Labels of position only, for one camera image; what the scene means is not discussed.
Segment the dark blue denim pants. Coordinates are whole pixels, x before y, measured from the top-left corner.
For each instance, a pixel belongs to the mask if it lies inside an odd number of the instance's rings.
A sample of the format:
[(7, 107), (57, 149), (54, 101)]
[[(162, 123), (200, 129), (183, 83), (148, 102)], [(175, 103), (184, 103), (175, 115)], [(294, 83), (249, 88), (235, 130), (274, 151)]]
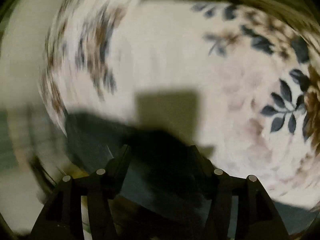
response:
[(210, 162), (194, 146), (163, 129), (135, 129), (86, 113), (67, 116), (65, 129), (69, 158), (88, 174), (78, 182), (82, 193), (207, 219), (204, 168)]

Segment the floral bed blanket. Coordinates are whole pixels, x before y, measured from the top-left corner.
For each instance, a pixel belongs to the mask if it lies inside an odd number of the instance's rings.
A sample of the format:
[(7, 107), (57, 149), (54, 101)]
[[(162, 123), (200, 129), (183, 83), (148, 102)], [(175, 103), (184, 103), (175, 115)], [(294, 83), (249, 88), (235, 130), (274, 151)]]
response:
[(64, 0), (44, 44), (49, 116), (166, 129), (273, 200), (318, 210), (319, 25), (255, 1)]

